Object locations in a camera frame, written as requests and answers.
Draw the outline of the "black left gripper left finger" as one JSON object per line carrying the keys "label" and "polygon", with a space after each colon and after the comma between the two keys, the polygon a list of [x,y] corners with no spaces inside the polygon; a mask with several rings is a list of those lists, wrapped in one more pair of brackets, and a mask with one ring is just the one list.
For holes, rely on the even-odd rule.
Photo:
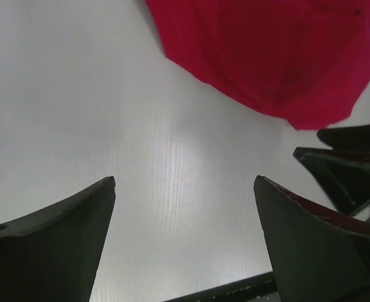
{"label": "black left gripper left finger", "polygon": [[0,301],[89,301],[115,206],[115,179],[0,224]]}

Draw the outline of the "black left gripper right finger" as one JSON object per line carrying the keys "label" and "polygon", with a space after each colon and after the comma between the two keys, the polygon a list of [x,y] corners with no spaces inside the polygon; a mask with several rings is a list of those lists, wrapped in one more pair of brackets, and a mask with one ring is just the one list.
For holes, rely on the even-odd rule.
{"label": "black left gripper right finger", "polygon": [[254,194],[282,301],[370,301],[370,223],[263,176]]}

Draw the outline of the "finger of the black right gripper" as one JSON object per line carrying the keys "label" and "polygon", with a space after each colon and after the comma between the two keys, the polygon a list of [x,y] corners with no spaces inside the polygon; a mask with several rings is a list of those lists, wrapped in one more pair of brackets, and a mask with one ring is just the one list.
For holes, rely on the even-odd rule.
{"label": "finger of the black right gripper", "polygon": [[370,206],[370,152],[298,147],[293,156],[340,213],[354,216]]}
{"label": "finger of the black right gripper", "polygon": [[370,152],[370,125],[321,129],[317,137],[334,150]]}

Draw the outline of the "red t shirt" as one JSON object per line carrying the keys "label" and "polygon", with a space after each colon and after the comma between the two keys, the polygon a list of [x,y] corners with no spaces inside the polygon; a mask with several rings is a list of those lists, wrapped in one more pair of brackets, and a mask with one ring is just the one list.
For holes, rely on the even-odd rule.
{"label": "red t shirt", "polygon": [[370,1],[147,1],[165,56],[298,130],[347,119],[370,81]]}

